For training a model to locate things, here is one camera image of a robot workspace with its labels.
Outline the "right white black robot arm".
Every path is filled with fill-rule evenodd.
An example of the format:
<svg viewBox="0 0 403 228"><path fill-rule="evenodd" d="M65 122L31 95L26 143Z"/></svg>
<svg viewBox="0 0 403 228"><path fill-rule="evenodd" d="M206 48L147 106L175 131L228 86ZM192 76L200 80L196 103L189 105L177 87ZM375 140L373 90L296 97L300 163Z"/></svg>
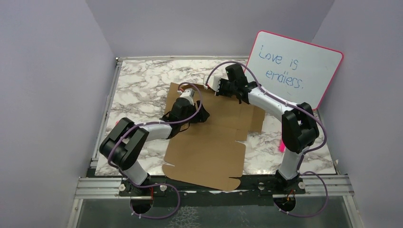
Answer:
<svg viewBox="0 0 403 228"><path fill-rule="evenodd" d="M209 75L204 80L206 88L216 96L235 96L239 103L254 105L276 117L281 122L281 139L285 146L282 163L275 173L274 187L286 193L297 184L299 169L305 154L319 137L317 119L308 103L294 103L267 91L254 79L249 82L242 63L229 61L225 68L227 78Z"/></svg>

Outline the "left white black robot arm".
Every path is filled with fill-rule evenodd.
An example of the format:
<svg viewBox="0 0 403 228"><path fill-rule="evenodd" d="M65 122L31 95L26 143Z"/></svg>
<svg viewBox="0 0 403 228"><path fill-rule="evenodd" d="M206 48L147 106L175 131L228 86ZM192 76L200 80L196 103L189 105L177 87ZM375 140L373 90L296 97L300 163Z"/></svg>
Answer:
<svg viewBox="0 0 403 228"><path fill-rule="evenodd" d="M144 144L171 139L182 132L183 125L203 123L209 117L210 113L200 100L192 102L178 98L171 110L158 121L135 124L127 117L120 119L100 144L99 152L111 166L132 181L131 188L136 194L144 195L149 190L149 174L138 161Z"/></svg>

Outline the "brown cardboard box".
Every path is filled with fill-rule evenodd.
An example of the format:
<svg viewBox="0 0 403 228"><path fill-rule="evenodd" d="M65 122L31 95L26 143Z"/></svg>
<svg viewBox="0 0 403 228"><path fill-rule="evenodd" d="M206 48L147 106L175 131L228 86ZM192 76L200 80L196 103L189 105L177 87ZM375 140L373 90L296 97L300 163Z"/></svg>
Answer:
<svg viewBox="0 0 403 228"><path fill-rule="evenodd" d="M204 123L185 125L185 131L169 140L162 170L170 179L218 190L240 185L249 132L260 133L265 111L251 104L239 104L234 97L215 96L197 86L194 99L210 113Z"/></svg>

